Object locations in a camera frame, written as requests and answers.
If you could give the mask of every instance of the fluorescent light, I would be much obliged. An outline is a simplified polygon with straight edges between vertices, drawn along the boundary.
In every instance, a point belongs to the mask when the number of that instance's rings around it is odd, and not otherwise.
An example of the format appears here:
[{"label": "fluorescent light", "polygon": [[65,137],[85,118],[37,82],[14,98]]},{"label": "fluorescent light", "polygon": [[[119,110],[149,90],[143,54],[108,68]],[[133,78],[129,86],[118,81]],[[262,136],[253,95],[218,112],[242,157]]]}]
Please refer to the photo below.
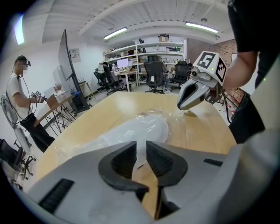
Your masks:
[{"label": "fluorescent light", "polygon": [[104,39],[107,40],[107,39],[109,39],[109,38],[111,38],[111,37],[113,37],[113,36],[115,36],[115,35],[117,35],[117,34],[119,34],[119,33],[122,33],[122,32],[124,32],[124,31],[126,31],[126,30],[127,30],[126,27],[125,27],[125,28],[122,28],[122,29],[120,29],[120,30],[117,30],[117,31],[115,31],[115,32],[113,32],[113,33],[111,33],[111,34],[109,34],[108,36],[105,36]]},{"label": "fluorescent light", "polygon": [[213,33],[218,33],[218,32],[219,32],[218,30],[214,30],[214,29],[212,29],[212,28],[210,28],[210,27],[203,26],[203,25],[199,25],[199,24],[195,24],[195,23],[186,22],[185,25],[186,25],[186,26],[196,27],[196,28],[201,28],[201,29],[204,29],[204,30],[211,31],[211,32],[213,32]]},{"label": "fluorescent light", "polygon": [[23,14],[20,16],[20,18],[14,25],[14,33],[16,35],[18,45],[23,44],[25,42],[25,39],[23,37],[23,31],[22,31],[22,18],[23,18]]}]

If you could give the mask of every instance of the black t-shirt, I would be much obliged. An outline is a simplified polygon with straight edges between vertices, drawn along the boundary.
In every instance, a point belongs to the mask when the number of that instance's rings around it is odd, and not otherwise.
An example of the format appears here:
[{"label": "black t-shirt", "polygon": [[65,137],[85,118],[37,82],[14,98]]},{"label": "black t-shirt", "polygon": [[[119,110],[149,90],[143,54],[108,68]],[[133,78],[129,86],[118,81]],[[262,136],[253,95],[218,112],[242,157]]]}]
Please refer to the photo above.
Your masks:
[{"label": "black t-shirt", "polygon": [[280,52],[277,1],[230,0],[228,14],[238,52],[259,52],[257,87]]}]

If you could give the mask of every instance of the black and white pattern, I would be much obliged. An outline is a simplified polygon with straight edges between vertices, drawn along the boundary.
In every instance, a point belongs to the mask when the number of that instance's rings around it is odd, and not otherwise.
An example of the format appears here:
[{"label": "black and white pattern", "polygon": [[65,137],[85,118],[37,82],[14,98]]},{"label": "black and white pattern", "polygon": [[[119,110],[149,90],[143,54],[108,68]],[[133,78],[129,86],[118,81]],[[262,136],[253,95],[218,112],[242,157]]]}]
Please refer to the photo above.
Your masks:
[{"label": "black and white pattern", "polygon": [[226,74],[226,66],[225,64],[223,63],[223,60],[221,58],[219,58],[219,63],[218,63],[218,67],[217,67],[217,70],[216,70],[216,75],[218,76],[218,78],[220,79],[221,82],[223,82],[224,80],[224,75]]},{"label": "black and white pattern", "polygon": [[197,65],[207,69],[213,61],[214,57],[215,54],[204,52]]}]

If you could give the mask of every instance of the clear plastic wrap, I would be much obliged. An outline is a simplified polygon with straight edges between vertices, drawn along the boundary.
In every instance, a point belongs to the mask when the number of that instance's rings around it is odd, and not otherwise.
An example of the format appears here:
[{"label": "clear plastic wrap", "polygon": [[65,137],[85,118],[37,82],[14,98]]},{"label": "clear plastic wrap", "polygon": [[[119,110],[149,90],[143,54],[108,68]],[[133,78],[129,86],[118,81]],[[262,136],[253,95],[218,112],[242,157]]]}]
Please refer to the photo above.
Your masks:
[{"label": "clear plastic wrap", "polygon": [[97,139],[73,148],[56,148],[58,153],[58,165],[66,160],[89,151],[102,149],[111,145],[136,141],[138,168],[146,163],[146,141],[158,141],[165,143],[172,135],[173,128],[179,124],[180,115],[173,115],[161,108],[153,108],[143,112],[123,124],[101,134]]}]

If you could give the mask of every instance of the white ceiling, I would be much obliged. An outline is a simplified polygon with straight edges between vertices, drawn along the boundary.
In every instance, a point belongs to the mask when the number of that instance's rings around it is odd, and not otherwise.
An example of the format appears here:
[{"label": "white ceiling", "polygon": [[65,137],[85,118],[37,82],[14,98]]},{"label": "white ceiling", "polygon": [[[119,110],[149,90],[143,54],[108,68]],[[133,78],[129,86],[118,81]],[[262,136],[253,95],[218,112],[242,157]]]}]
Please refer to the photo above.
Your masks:
[{"label": "white ceiling", "polygon": [[[126,33],[109,39],[109,44],[160,33],[216,43],[233,37],[227,3],[228,0],[38,0],[24,14],[24,39],[37,43],[59,40],[66,28],[67,32],[103,40],[112,32],[110,28],[127,27]],[[203,17],[208,22],[201,22]],[[218,29],[220,39],[216,40],[212,33],[187,28],[186,21]]]}]

